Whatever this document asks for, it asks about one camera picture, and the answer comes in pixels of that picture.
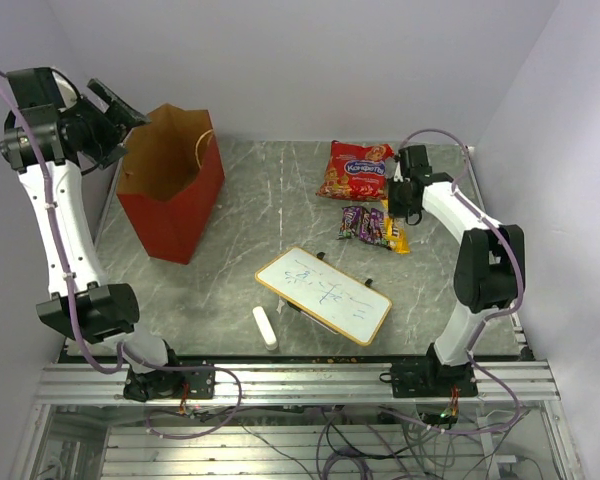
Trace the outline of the yellow candy packet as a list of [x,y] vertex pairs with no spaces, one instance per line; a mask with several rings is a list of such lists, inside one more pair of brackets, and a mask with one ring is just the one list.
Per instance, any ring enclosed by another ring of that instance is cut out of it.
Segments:
[[395,223],[395,220],[389,215],[388,201],[383,199],[381,204],[383,207],[384,237],[387,241],[388,248],[394,253],[403,254],[405,250],[401,230]]
[[403,228],[393,225],[391,227],[391,249],[397,254],[409,254],[411,252],[406,232]]

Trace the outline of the purple candy packet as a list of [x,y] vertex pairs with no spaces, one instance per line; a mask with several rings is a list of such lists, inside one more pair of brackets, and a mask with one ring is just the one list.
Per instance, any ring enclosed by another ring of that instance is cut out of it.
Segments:
[[362,208],[358,238],[365,244],[389,248],[382,211]]
[[363,207],[359,205],[342,208],[342,218],[337,238],[339,240],[356,238],[360,231]]

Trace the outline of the red paper bag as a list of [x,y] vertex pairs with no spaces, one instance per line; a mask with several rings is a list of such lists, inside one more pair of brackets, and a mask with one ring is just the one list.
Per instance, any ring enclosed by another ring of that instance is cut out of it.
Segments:
[[225,180],[211,116],[163,104],[126,141],[116,195],[146,253],[188,264]]

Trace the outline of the red candy snack bag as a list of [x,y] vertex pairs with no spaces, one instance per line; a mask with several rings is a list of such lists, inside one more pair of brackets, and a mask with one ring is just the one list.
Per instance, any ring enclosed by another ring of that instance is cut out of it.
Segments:
[[323,183],[316,195],[361,202],[385,199],[387,161],[393,155],[388,144],[364,147],[332,141]]

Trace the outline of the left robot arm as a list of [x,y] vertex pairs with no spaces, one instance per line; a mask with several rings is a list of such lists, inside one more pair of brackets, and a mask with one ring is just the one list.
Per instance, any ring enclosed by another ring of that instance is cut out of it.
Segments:
[[126,137],[148,117],[97,79],[87,86],[104,108],[54,68],[11,71],[6,79],[15,104],[0,151],[33,207],[46,252],[49,298],[36,307],[40,321],[73,340],[84,356],[92,345],[107,346],[134,373],[149,374],[158,395],[176,395],[184,373],[170,362],[167,343],[140,325],[131,286],[108,280],[83,205],[80,156],[108,168],[124,157]]

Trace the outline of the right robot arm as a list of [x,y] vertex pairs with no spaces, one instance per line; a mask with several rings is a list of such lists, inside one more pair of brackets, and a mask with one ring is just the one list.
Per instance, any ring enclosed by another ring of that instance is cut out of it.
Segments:
[[431,345],[434,363],[420,373],[428,393],[443,395],[456,383],[453,368],[470,364],[486,325],[519,309],[525,290],[524,233],[480,210],[449,174],[434,172],[423,145],[398,150],[388,180],[388,210],[409,225],[427,213],[459,244],[453,276],[456,305]]

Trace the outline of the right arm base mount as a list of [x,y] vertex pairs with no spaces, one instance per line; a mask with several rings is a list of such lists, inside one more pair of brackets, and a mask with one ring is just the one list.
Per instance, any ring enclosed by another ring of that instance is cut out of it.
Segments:
[[469,363],[442,365],[436,358],[408,357],[393,363],[379,380],[389,384],[394,398],[476,397],[478,388]]

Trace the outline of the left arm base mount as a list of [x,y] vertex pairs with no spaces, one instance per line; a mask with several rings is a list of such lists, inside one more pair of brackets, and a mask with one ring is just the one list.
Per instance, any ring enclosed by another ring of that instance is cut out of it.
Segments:
[[193,370],[152,370],[138,374],[130,370],[123,389],[123,398],[137,402],[162,399],[211,399],[215,387],[215,372],[195,365]]

